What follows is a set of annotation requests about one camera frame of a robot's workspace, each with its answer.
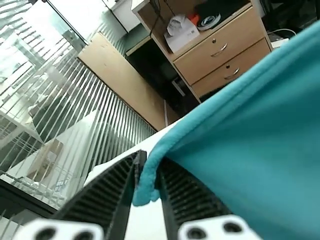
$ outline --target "teal towel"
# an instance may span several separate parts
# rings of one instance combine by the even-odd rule
[[[320,239],[320,22],[198,106],[154,147],[133,204],[167,156],[263,238]]]

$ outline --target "drawer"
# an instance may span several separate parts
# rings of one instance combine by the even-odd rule
[[[192,85],[195,94],[202,97],[235,80],[263,59],[268,53],[270,53],[270,49],[264,38]]]
[[[255,9],[249,8],[178,58],[175,66],[190,85],[194,84],[264,38],[260,21]]]

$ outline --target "screw hole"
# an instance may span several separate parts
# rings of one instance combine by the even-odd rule
[[[35,236],[35,240],[50,240],[53,238],[55,233],[56,230],[54,228],[45,228]]]
[[[242,228],[233,222],[226,223],[223,228],[227,233],[240,233],[242,231]]]
[[[89,231],[80,232],[75,236],[74,240],[92,240],[94,238],[93,234]]]
[[[189,239],[204,239],[207,236],[202,229],[197,227],[191,228],[187,235]]]

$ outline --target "wooden desk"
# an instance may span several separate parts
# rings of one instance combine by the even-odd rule
[[[167,23],[173,16],[170,8],[174,13],[188,15],[199,1],[167,0],[170,8],[164,0],[159,0],[159,4],[161,17]],[[150,0],[132,0],[131,10],[147,32],[153,29],[152,39],[199,101],[200,97],[237,79],[272,50],[253,0],[227,5],[227,13],[221,14],[220,23],[213,29],[201,31],[198,37],[175,53],[167,46],[164,38],[166,25],[156,21],[158,15]]]

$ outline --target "drawer handle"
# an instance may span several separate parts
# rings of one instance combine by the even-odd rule
[[[230,80],[232,79],[238,72],[240,71],[240,67],[238,67],[230,76],[225,76],[225,80]]]
[[[221,54],[228,46],[228,43],[226,43],[219,51],[217,51],[216,53],[212,54],[211,57],[215,58],[216,56],[218,56],[219,54]]]

